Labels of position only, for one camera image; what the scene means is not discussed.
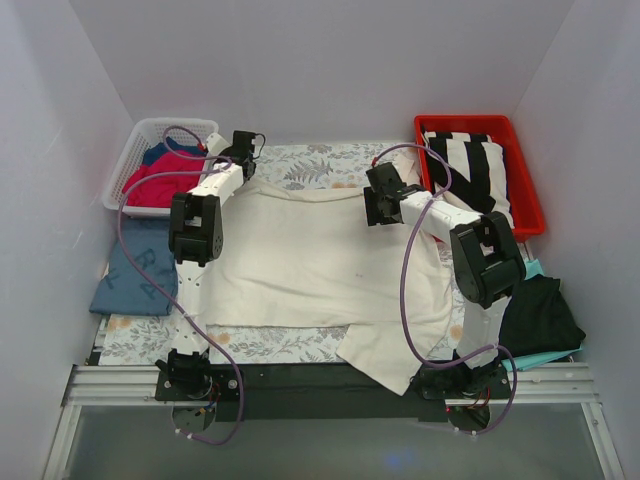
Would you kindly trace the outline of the cream white t-shirt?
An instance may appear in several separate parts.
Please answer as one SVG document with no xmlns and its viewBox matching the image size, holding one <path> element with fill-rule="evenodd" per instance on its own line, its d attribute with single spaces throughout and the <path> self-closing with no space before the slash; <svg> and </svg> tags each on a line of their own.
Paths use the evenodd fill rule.
<svg viewBox="0 0 640 480">
<path fill-rule="evenodd" d="M 337 353 L 395 394 L 446 335 L 451 272 L 432 236 L 369 227 L 358 188 L 288 191 L 260 179 L 222 208 L 209 325 L 347 329 Z"/>
</svg>

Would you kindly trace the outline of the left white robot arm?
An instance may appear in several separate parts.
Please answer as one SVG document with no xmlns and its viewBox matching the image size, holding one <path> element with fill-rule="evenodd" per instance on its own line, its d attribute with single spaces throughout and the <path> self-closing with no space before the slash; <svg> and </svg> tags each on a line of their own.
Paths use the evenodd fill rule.
<svg viewBox="0 0 640 480">
<path fill-rule="evenodd" d="M 210 134 L 205 141 L 205 164 L 212 171 L 172 199 L 169 250 L 176 261 L 180 318 L 175 321 L 167 360 L 157 365 L 168 384 L 191 399 L 207 397 L 214 387 L 205 313 L 212 297 L 213 262 L 223 248 L 222 206 L 254 175 L 259 136 L 236 130 L 227 142 L 217 133 Z"/>
</svg>

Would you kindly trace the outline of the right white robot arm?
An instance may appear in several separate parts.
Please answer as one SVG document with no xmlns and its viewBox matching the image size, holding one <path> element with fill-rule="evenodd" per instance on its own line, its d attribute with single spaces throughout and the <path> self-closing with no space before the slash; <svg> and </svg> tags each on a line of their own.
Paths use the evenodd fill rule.
<svg viewBox="0 0 640 480">
<path fill-rule="evenodd" d="M 384 163 L 366 172 L 367 224 L 401 223 L 446 243 L 452 253 L 455 283 L 465 299 L 463 335 L 452 360 L 424 361 L 419 374 L 430 393 L 480 393 L 497 376 L 499 334 L 504 312 L 526 269 L 506 217 L 453 206 L 420 185 L 404 182 L 395 166 Z"/>
</svg>

